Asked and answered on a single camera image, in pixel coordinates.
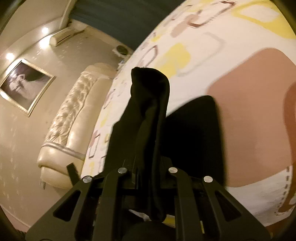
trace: picture frame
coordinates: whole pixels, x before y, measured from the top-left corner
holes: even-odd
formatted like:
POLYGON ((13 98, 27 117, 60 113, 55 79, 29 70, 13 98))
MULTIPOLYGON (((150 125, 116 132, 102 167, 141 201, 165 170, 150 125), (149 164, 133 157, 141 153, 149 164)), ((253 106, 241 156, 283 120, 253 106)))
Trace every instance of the picture frame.
POLYGON ((0 96, 29 117, 55 76, 25 59, 12 63, 8 71, 0 81, 0 96))

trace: air conditioner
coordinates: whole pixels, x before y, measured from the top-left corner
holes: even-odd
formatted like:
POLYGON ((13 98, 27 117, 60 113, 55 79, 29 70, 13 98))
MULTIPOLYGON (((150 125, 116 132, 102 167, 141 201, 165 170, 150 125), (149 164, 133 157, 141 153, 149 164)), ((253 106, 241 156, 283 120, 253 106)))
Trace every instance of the air conditioner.
POLYGON ((52 46, 58 46, 59 44, 63 43, 67 39, 71 38, 75 34, 75 30, 71 27, 65 28, 53 36, 51 36, 49 43, 52 46))

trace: silver screw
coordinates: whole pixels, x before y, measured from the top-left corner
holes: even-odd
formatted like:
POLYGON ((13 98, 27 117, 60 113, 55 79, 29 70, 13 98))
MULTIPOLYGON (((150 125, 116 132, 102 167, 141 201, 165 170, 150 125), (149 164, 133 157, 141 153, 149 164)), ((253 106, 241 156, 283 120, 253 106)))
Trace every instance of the silver screw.
POLYGON ((118 172, 123 174, 123 173, 126 173, 128 170, 125 168, 125 167, 121 167, 118 169, 118 172))
POLYGON ((211 183, 211 182, 213 181, 213 178, 210 177, 210 176, 205 176, 205 177, 204 177, 204 181, 205 181, 206 183, 211 183))
POLYGON ((92 177, 91 176, 85 176, 83 179, 84 183, 90 183, 92 181, 92 177))
POLYGON ((176 172, 178 171, 178 169, 175 168, 175 167, 170 167, 170 168, 168 169, 168 171, 169 171, 170 173, 176 173, 176 172))

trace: dark green curtain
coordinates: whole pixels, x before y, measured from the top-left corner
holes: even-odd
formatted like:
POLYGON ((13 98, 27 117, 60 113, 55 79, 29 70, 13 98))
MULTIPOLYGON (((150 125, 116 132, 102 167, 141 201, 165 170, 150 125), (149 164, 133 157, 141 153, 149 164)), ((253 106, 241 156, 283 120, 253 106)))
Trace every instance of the dark green curtain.
POLYGON ((78 0, 70 18, 86 23, 135 50, 184 0, 78 0))

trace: white patterned sheet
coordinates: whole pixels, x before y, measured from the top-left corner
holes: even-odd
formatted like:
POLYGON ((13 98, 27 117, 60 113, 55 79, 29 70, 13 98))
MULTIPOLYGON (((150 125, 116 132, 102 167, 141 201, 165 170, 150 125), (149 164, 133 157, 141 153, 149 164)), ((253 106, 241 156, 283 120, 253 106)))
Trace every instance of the white patterned sheet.
POLYGON ((286 218, 296 202, 295 63, 296 36, 269 0, 185 1, 113 80, 81 176, 103 171, 112 126, 130 98, 131 69, 155 68, 170 82, 167 114, 202 95, 216 99, 228 191, 265 226, 286 218))

